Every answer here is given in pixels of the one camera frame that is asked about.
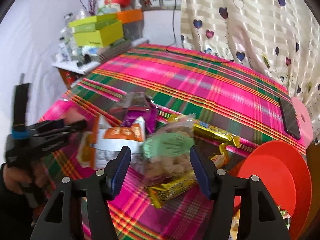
red bowl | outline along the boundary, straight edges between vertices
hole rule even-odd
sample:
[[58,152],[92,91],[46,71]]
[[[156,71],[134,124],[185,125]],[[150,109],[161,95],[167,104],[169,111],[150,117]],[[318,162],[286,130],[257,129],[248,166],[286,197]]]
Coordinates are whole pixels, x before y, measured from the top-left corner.
[[[311,204],[311,177],[300,153],[283,141],[270,141],[255,149],[237,174],[241,178],[257,175],[273,200],[291,215],[290,237],[296,240],[306,222]],[[235,207],[240,197],[235,198]]]

curtain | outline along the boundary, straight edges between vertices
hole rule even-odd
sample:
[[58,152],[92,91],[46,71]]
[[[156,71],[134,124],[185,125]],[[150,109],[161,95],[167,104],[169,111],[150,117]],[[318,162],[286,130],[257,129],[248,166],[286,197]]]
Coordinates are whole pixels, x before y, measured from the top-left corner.
[[181,41],[267,75],[308,109],[320,141],[319,23],[304,0],[182,0]]

green label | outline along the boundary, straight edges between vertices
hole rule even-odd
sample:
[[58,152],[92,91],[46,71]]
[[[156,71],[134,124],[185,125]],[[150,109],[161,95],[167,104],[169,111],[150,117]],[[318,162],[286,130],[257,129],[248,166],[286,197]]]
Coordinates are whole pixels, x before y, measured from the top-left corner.
[[143,144],[145,158],[156,156],[179,156],[188,154],[194,145],[193,138],[181,133],[163,133],[155,135]]

white wall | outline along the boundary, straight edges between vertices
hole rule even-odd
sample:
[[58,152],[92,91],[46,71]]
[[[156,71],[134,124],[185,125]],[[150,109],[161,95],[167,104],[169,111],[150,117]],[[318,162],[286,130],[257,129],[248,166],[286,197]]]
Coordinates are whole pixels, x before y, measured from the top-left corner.
[[[144,12],[143,36],[150,39],[150,43],[159,45],[173,44],[172,32],[173,10],[159,10]],[[174,31],[176,34],[176,47],[182,47],[180,38],[180,14],[179,10],[174,14]]]
[[25,82],[32,82],[28,123],[36,122],[66,90],[51,66],[51,55],[57,52],[63,16],[81,8],[78,0],[16,0],[0,24],[0,163],[20,73],[26,73]]

black sleeve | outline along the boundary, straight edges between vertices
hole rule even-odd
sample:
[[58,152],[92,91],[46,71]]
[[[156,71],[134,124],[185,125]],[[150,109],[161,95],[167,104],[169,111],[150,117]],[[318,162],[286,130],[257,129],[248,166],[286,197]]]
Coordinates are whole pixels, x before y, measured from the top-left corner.
[[30,239],[33,210],[24,195],[8,190],[3,181],[3,168],[0,169],[0,239]]

